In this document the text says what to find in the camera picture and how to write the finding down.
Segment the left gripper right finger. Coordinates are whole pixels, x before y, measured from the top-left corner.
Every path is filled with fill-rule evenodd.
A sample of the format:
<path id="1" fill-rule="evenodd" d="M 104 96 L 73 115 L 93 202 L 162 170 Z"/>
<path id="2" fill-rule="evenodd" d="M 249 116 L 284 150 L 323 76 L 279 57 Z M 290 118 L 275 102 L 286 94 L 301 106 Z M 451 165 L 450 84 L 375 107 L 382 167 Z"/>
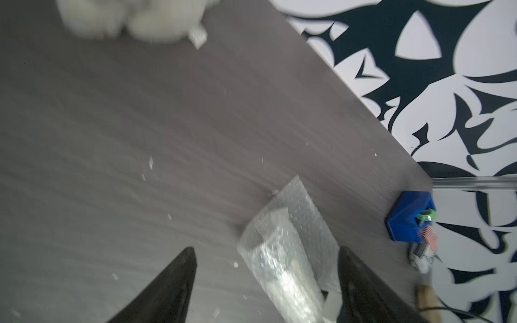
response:
<path id="1" fill-rule="evenodd" d="M 339 249 L 338 322 L 426 322 L 348 247 Z"/>

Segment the clear bubble wrap sheet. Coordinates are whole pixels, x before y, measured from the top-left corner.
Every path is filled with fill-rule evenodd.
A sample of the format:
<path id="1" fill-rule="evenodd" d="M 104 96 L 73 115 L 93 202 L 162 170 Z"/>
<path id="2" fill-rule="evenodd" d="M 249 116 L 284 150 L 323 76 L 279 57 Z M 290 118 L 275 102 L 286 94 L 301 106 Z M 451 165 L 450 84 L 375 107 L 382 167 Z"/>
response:
<path id="1" fill-rule="evenodd" d="M 237 249 L 272 302 L 266 284 L 276 279 L 292 261 L 312 271 L 320 290 L 341 291 L 337 273 L 338 243 L 299 176 L 251 219 Z"/>

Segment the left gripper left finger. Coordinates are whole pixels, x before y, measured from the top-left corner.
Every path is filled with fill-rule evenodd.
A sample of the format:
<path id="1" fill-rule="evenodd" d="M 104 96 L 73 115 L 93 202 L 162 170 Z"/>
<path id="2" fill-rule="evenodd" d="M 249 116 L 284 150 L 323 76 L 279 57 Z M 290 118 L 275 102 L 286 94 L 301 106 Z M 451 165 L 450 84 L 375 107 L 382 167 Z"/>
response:
<path id="1" fill-rule="evenodd" d="M 111 322 L 185 322 L 197 271 L 193 247 L 185 248 Z"/>

